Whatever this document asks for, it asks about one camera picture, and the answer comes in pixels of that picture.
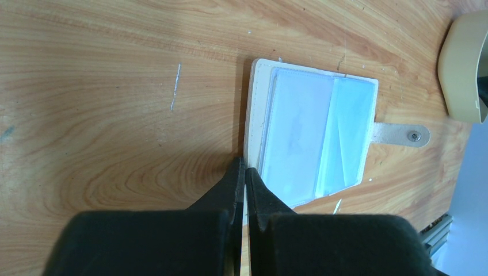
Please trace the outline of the white leather card holder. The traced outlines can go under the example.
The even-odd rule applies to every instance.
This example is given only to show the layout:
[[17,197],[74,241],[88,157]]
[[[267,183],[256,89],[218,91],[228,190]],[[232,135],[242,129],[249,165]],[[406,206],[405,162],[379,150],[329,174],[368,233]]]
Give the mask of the white leather card holder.
[[369,146],[424,147],[422,125],[375,121],[379,82],[268,59],[250,70],[245,161],[294,208],[363,180]]

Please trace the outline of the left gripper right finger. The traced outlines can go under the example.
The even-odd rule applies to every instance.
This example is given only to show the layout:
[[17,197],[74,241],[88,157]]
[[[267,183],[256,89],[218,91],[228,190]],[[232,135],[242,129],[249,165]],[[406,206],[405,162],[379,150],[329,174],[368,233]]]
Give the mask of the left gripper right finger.
[[252,275],[440,275],[419,234],[389,214],[298,214],[246,170]]

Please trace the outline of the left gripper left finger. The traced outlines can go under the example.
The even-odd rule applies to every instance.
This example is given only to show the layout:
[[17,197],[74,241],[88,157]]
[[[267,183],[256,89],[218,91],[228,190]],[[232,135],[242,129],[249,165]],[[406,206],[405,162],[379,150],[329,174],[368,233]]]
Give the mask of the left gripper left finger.
[[44,275],[239,275],[245,163],[183,210],[99,210],[75,215]]

